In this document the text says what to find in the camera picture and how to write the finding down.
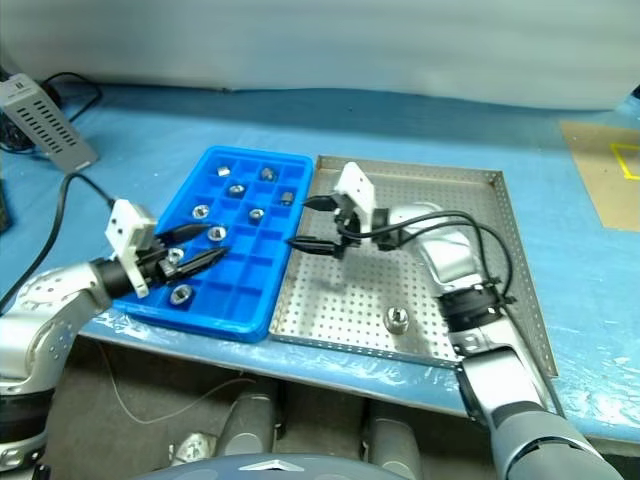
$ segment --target blue plastic tray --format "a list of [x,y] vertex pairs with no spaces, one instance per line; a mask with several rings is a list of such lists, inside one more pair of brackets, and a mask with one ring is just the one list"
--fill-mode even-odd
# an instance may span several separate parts
[[[218,167],[231,170],[220,176]],[[260,178],[271,168],[273,181]],[[175,286],[153,290],[139,299],[129,295],[114,307],[139,315],[151,323],[177,330],[257,342],[267,334],[273,308],[289,258],[285,240],[295,235],[313,173],[309,157],[231,147],[212,147],[200,159],[158,221],[158,232],[192,222],[222,225],[227,236],[214,243],[203,233],[182,246],[183,261],[217,245],[231,248],[214,267],[181,283],[195,295],[184,306],[169,303]],[[245,187],[242,198],[229,196],[231,185]],[[283,192],[294,194],[290,206],[281,204]],[[193,217],[196,205],[208,205],[202,220]],[[261,208],[265,215],[252,225],[248,212]]]

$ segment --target floor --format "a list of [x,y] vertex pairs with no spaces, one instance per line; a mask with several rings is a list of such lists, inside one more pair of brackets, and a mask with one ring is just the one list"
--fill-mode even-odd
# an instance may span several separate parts
[[[123,403],[148,424],[124,412],[110,369]],[[237,381],[179,415],[153,420],[238,376],[232,370],[79,338],[49,418],[45,461],[53,466],[54,478],[66,480],[126,479],[166,467],[169,444],[192,431],[220,433],[233,399],[248,382]],[[299,384],[286,385],[286,398],[287,430],[277,451],[358,458],[363,398]],[[426,479],[496,478],[487,437],[476,425],[432,412],[406,409],[405,414],[418,438]],[[610,459],[626,480],[640,479],[637,460]]]

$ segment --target cardboard sheet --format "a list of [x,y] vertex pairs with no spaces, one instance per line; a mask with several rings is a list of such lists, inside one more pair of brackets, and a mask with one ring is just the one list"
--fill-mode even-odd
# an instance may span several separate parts
[[640,232],[640,130],[562,122],[602,225]]

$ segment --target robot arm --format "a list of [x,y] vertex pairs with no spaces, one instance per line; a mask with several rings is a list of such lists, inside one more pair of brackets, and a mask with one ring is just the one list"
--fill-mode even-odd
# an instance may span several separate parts
[[[154,235],[155,219],[117,200],[106,230],[114,248],[98,259],[51,270],[28,280],[0,317],[0,472],[30,469],[46,443],[46,420],[73,340],[82,326],[131,292],[190,277],[217,263],[215,248],[176,264],[168,247],[190,240],[209,225],[189,224]],[[36,470],[37,478],[46,478]]]
[[[334,212],[341,242],[303,236],[289,244],[342,258],[347,247],[371,241],[380,250],[405,248],[426,266],[430,291],[461,357],[456,376],[462,399],[469,416],[489,429],[498,478],[620,479],[567,420],[548,411],[550,383],[509,318],[508,299],[469,238],[452,226],[472,225],[471,217],[432,203],[381,209],[374,199],[365,174],[355,163],[347,164],[332,194],[306,202]],[[465,215],[466,222],[450,218]]]

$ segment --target blue tablecloth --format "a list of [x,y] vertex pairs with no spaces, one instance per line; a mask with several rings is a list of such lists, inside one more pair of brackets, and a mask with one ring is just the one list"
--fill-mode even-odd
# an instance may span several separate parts
[[[112,195],[160,215],[215,144],[502,170],[560,377],[567,414],[585,434],[640,443],[640,234],[602,228],[565,145],[560,120],[640,127],[640,102],[614,112],[559,112],[345,90],[221,93],[105,88],[77,121],[101,159],[86,170]],[[0,236],[0,291],[48,235],[61,172],[3,155],[15,225]],[[72,187],[44,268],[110,253],[108,212]],[[240,344],[150,327],[118,312],[93,337],[397,403],[463,412],[451,371],[265,340]]]

